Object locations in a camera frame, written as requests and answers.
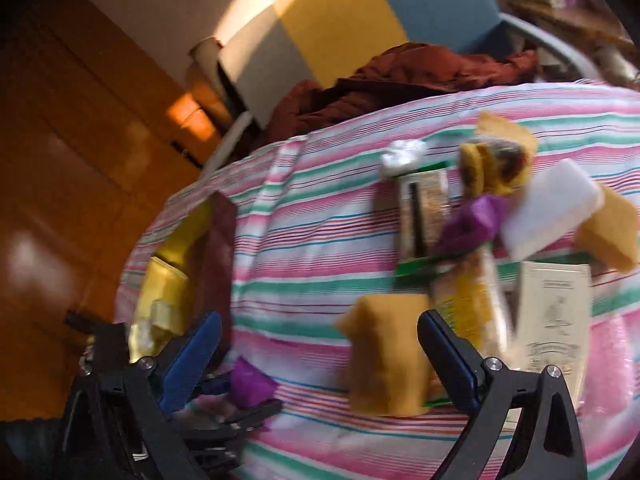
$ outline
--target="purple cloth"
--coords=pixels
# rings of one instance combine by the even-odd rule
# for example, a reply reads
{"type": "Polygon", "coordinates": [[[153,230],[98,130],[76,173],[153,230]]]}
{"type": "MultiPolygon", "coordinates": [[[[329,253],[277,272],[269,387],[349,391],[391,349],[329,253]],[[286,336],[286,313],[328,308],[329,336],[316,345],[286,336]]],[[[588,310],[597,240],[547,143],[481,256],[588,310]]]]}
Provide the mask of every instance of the purple cloth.
{"type": "Polygon", "coordinates": [[[245,410],[264,400],[273,399],[278,383],[239,357],[231,370],[229,400],[245,410]]]}
{"type": "Polygon", "coordinates": [[[434,252],[453,256],[490,242],[500,231],[506,209],[503,196],[486,194],[464,202],[444,225],[434,252]]]}

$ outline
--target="cream-colored box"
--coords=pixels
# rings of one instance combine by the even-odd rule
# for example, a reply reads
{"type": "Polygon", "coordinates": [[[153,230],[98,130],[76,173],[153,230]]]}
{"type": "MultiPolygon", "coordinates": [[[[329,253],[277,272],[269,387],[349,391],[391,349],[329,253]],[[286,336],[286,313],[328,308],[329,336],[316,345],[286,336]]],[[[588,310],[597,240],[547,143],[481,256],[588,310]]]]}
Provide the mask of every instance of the cream-colored box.
{"type": "Polygon", "coordinates": [[[508,365],[562,370],[574,406],[580,398],[589,349],[591,269],[588,265],[523,262],[516,337],[508,365]]]}

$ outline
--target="yellow sponge in box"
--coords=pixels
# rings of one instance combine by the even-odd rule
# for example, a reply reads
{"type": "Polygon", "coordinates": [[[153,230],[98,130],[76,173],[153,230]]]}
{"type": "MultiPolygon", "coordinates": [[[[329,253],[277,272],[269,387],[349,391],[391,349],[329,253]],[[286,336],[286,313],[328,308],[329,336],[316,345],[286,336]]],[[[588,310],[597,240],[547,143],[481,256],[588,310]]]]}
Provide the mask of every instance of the yellow sponge in box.
{"type": "Polygon", "coordinates": [[[351,411],[360,415],[419,415],[428,409],[429,361],[418,342],[420,294],[372,294],[336,322],[350,339],[351,411]]]}
{"type": "Polygon", "coordinates": [[[575,243],[609,267],[629,272],[638,262],[638,212],[610,187],[600,187],[604,206],[580,224],[575,243]]]}

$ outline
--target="screw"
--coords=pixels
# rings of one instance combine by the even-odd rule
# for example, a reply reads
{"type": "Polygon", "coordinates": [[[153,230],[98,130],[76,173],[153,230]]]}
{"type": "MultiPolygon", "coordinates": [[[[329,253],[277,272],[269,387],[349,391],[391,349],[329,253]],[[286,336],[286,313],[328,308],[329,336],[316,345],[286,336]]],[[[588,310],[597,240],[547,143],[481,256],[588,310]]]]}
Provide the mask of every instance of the screw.
{"type": "Polygon", "coordinates": [[[138,365],[143,370],[151,370],[154,365],[154,359],[152,357],[141,357],[138,360],[138,365]]]}
{"type": "Polygon", "coordinates": [[[488,357],[484,360],[484,362],[486,363],[486,367],[489,368],[489,370],[493,370],[494,372],[502,369],[502,361],[500,361],[500,359],[498,359],[497,357],[488,357]]]}
{"type": "Polygon", "coordinates": [[[546,367],[546,373],[548,373],[552,377],[555,377],[556,379],[562,375],[560,368],[558,368],[556,365],[549,365],[548,367],[546,367]]]}

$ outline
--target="white sponge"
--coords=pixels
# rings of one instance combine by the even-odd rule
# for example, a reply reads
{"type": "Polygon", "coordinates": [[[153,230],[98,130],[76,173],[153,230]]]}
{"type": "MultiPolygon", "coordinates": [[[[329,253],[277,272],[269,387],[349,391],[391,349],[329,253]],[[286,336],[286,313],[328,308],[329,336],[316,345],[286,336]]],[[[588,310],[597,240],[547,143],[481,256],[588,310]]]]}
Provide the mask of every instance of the white sponge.
{"type": "Polygon", "coordinates": [[[536,173],[519,193],[500,234],[509,256],[525,260],[584,222],[604,204],[604,194],[570,158],[536,173]]]}

